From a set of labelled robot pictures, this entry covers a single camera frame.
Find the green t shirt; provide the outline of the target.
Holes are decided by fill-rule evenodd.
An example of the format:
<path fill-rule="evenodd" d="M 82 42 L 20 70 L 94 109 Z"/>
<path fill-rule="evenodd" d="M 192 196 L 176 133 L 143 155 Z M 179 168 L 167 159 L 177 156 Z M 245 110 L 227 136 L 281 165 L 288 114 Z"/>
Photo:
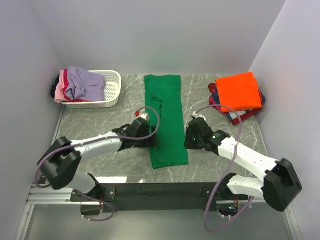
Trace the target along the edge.
<path fill-rule="evenodd" d="M 156 132 L 158 146 L 149 149 L 153 169 L 187 165 L 188 152 L 184 147 L 185 130 L 181 101 L 180 75 L 146 75 L 145 105 L 160 117 Z"/>

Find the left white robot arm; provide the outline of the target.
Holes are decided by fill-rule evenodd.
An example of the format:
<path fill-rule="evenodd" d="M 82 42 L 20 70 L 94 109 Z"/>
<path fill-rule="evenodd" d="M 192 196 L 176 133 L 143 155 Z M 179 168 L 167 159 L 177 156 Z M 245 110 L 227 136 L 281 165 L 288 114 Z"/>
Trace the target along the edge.
<path fill-rule="evenodd" d="M 84 140 L 61 137 L 51 145 L 37 163 L 36 173 L 42 173 L 54 190 L 74 189 L 76 195 L 88 201 L 103 198 L 102 185 L 91 173 L 78 170 L 83 161 L 117 153 L 131 148 L 155 148 L 159 126 L 151 125 L 144 117 L 136 117 L 131 124 L 115 128 L 106 134 Z"/>

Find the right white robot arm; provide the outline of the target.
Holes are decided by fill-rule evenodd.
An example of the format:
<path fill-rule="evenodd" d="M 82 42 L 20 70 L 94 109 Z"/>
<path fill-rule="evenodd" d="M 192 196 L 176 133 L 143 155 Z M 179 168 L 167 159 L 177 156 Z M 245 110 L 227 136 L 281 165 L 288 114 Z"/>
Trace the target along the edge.
<path fill-rule="evenodd" d="M 245 195 L 264 199 L 274 210 L 284 212 L 303 189 L 289 160 L 265 156 L 222 130 L 213 131 L 204 117 L 195 117 L 188 123 L 184 146 L 189 150 L 214 153 L 254 175 L 226 173 L 215 194 L 219 198 L 230 200 L 233 196 Z"/>

